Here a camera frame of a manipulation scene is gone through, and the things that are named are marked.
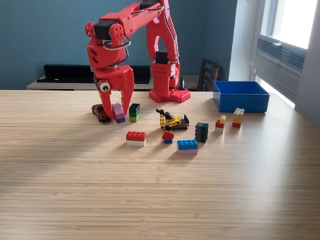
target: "yellow lego vehicle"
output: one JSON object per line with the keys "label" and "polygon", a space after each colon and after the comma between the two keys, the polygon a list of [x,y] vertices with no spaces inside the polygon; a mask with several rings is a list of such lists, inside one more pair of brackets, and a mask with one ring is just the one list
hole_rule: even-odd
{"label": "yellow lego vehicle", "polygon": [[155,111],[160,114],[161,129],[165,129],[167,125],[171,125],[173,131],[188,129],[189,119],[186,115],[182,118],[181,116],[172,116],[169,112],[165,112],[163,109],[156,109]]}

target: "white lego brick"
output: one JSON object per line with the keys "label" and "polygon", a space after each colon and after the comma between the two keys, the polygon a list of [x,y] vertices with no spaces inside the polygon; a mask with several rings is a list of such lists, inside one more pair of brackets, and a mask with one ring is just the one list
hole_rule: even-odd
{"label": "white lego brick", "polygon": [[144,141],[126,141],[127,145],[131,145],[131,146],[140,146],[140,147],[145,147],[146,146],[146,142],[147,139],[145,139]]}
{"label": "white lego brick", "polygon": [[214,131],[217,132],[217,133],[222,133],[223,134],[224,129],[220,128],[220,127],[216,127]]}
{"label": "white lego brick", "polygon": [[237,108],[235,111],[234,111],[234,114],[233,115],[240,115],[242,116],[244,114],[245,110],[244,109],[240,109],[240,108]]}

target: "window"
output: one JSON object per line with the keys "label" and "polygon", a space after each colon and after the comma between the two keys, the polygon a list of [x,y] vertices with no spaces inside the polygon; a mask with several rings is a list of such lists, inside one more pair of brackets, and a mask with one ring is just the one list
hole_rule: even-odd
{"label": "window", "polygon": [[266,0],[261,34],[308,48],[317,0]]}
{"label": "window", "polygon": [[317,0],[261,0],[259,4],[251,80],[261,77],[293,103],[317,3]]}

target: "blue plastic bin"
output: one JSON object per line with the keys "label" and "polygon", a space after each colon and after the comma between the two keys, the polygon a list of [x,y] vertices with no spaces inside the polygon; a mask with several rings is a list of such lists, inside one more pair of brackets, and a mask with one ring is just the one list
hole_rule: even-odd
{"label": "blue plastic bin", "polygon": [[265,113],[270,94],[255,81],[215,81],[213,99],[219,112]]}

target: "chair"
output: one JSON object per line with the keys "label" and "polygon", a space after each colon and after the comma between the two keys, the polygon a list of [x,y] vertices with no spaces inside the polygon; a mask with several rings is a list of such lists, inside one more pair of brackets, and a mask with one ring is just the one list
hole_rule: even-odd
{"label": "chair", "polygon": [[218,79],[220,71],[221,66],[218,63],[205,58],[202,59],[197,91],[203,92],[205,85],[205,91],[212,92],[214,81]]}

